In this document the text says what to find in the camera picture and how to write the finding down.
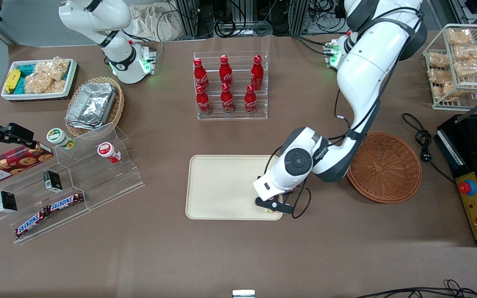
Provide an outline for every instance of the aluminum foil container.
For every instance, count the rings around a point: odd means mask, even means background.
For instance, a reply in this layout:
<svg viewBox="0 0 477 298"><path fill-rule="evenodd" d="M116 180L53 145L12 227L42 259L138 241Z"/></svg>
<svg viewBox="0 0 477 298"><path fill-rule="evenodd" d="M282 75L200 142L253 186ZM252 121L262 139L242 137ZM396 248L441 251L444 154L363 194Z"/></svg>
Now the aluminum foil container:
<svg viewBox="0 0 477 298"><path fill-rule="evenodd" d="M108 83L85 83L78 91L65 121L78 128L92 130L102 126L114 102L115 87Z"/></svg>

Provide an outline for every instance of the cookie box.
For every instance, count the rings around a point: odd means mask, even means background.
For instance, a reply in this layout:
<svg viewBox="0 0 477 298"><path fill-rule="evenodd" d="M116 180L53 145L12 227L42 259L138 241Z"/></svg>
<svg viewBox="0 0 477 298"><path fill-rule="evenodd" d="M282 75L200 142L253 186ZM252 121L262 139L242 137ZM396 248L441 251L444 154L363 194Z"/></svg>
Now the cookie box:
<svg viewBox="0 0 477 298"><path fill-rule="evenodd" d="M20 146L0 155L0 181L53 158L51 148L37 141L36 148Z"/></svg>
<svg viewBox="0 0 477 298"><path fill-rule="evenodd" d="M70 61L70 66L67 71L66 85L64 86L64 90L62 92L40 93L40 94L8 94L3 85L3 88L1 90L1 97L5 98L8 101L42 101L42 100L69 99L68 96L72 89L74 79L76 78L77 64L76 64L76 61L74 61L73 59L66 58L66 60ZM17 70L21 65L31 65L31 64L36 64L38 62L43 62L43 61L51 61L51 59L12 62L6 77L8 77L8 75L10 74L12 70Z"/></svg>

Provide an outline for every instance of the white tray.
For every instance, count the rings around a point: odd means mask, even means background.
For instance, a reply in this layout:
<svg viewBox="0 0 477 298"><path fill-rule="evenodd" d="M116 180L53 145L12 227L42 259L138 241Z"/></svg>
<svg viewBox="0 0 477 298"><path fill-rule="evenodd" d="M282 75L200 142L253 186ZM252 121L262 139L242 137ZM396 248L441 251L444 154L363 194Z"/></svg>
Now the white tray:
<svg viewBox="0 0 477 298"><path fill-rule="evenodd" d="M64 98L70 94L71 86L73 83L73 79L76 72L76 61L73 59L66 59L70 61L70 66L67 72L66 78L66 85L64 86L64 90L62 92L55 92L55 93L41 93L41 94L8 94L5 90L5 85L1 89L1 97L5 98L8 101L36 101L36 100L46 100L51 98ZM19 66L22 65L29 65L29 64L36 64L42 61L51 61L51 59L47 60L29 60L29 61L16 61L12 62L10 69L8 70L7 75L5 76L5 81L10 75L12 70L16 70Z"/></svg>
<svg viewBox="0 0 477 298"><path fill-rule="evenodd" d="M190 219L276 221L255 205L253 182L262 175L270 155L195 155L189 165L185 214ZM268 167L277 160L274 156Z"/></svg>

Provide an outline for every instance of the walkers cookie box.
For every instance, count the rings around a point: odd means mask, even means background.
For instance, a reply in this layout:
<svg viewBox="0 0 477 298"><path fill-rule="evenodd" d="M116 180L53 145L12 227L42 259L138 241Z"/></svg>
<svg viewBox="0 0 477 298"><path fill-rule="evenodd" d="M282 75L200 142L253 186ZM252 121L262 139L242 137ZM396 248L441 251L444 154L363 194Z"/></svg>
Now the walkers cookie box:
<svg viewBox="0 0 477 298"><path fill-rule="evenodd" d="M20 146L0 155L0 181L53 158L53 151L36 142L36 148Z"/></svg>

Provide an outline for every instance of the small black box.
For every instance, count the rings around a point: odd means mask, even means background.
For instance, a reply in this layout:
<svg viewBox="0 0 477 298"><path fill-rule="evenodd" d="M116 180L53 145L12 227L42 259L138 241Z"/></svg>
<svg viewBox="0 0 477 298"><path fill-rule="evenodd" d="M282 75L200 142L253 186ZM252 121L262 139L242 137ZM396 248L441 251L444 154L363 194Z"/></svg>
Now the small black box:
<svg viewBox="0 0 477 298"><path fill-rule="evenodd" d="M16 198L14 194L0 191L0 212L14 213L17 211Z"/></svg>
<svg viewBox="0 0 477 298"><path fill-rule="evenodd" d="M60 181L60 175L46 171L43 173L43 181L45 182L45 188L52 192L61 192L62 191L62 182Z"/></svg>

